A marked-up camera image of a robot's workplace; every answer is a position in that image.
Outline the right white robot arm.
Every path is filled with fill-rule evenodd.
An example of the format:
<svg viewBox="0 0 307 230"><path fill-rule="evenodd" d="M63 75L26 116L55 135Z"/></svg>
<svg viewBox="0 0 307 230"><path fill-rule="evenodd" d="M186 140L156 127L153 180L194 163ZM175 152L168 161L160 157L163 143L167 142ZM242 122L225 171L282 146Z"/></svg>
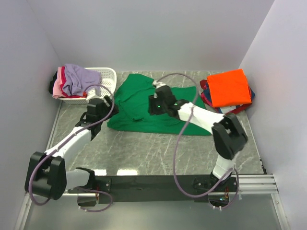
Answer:
<svg viewBox="0 0 307 230"><path fill-rule="evenodd" d="M218 158L212 171L211 187L222 191L227 186L229 170L234 167L234 158L248 141L244 128L233 114L218 114L194 105L185 99L176 99L171 88L154 82L155 91L149 96L149 114L162 115L184 121L184 127L194 124L213 135Z"/></svg>

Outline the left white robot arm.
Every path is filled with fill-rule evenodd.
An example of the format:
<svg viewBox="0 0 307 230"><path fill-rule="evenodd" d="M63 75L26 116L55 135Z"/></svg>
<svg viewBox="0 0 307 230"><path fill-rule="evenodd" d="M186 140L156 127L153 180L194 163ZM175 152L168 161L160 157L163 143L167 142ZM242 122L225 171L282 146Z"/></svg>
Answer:
<svg viewBox="0 0 307 230"><path fill-rule="evenodd" d="M30 157L24 189L30 197L58 200L66 190L81 188L89 193L98 188L95 172L79 167L67 171L67 163L101 131L104 121L118 113L118 106L105 96L91 99L73 130L57 145Z"/></svg>

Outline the green t shirt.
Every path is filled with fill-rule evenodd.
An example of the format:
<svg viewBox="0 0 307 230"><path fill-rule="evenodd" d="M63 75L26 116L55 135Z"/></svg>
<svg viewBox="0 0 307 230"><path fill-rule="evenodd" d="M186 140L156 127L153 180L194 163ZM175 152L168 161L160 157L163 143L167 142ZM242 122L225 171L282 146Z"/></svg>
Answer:
<svg viewBox="0 0 307 230"><path fill-rule="evenodd" d="M117 131L179 134L185 122L167 114L150 115L149 96L154 94L153 79L131 73L115 93L119 113L107 126Z"/></svg>

